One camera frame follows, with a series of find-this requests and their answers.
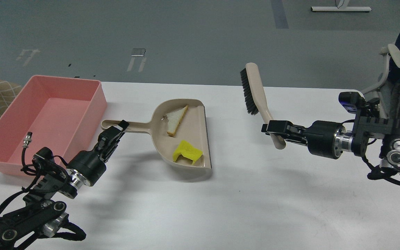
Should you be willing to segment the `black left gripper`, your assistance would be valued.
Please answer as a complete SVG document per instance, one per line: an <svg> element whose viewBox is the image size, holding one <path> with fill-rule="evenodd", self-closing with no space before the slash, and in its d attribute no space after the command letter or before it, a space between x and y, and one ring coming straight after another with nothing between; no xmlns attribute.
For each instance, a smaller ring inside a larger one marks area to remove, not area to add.
<svg viewBox="0 0 400 250"><path fill-rule="evenodd" d="M94 186L106 171L106 163L116 150L120 139L124 136L129 123L121 120L112 125L98 136L96 151L82 150L67 164L68 170L80 173L87 186Z"/></svg>

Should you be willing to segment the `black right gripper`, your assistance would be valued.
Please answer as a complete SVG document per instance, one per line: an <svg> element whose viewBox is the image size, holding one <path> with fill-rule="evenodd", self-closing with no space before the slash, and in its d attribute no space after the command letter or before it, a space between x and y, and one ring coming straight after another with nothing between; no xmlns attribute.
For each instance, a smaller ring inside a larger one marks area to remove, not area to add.
<svg viewBox="0 0 400 250"><path fill-rule="evenodd" d="M262 133L284 136L284 141L307 146L312 155L330 159L338 159L341 155L335 138L342 130L342 123L322 120L316 120L308 128L287 120L270 120L261 128Z"/></svg>

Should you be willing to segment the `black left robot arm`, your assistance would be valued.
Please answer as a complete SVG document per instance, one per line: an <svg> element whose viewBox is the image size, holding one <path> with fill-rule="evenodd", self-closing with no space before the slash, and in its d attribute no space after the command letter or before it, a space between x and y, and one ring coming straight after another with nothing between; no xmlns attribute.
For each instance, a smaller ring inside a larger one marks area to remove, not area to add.
<svg viewBox="0 0 400 250"><path fill-rule="evenodd" d="M53 201L52 197L61 193L75 198L83 185L94 186L128 127L125 120L108 126L92 150L80 151L70 162L61 158L62 166L47 147L26 164L25 152L32 141L32 132L28 132L21 152L21 171L34 179L0 205L0 250L24 250L38 239L84 240L86 233L68 219L66 203Z"/></svg>

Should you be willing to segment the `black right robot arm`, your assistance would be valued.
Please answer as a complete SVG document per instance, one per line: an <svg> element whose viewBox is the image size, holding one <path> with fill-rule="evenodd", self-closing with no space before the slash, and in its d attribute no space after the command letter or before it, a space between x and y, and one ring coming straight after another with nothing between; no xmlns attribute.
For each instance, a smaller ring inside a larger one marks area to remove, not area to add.
<svg viewBox="0 0 400 250"><path fill-rule="evenodd" d="M370 180L386 180L400 186L400 120L379 116L379 100L365 101L357 92L341 92L339 103L355 118L352 130L343 123L317 120L306 128L286 120L270 120L262 133L307 147L312 155L338 159L352 152L369 167Z"/></svg>

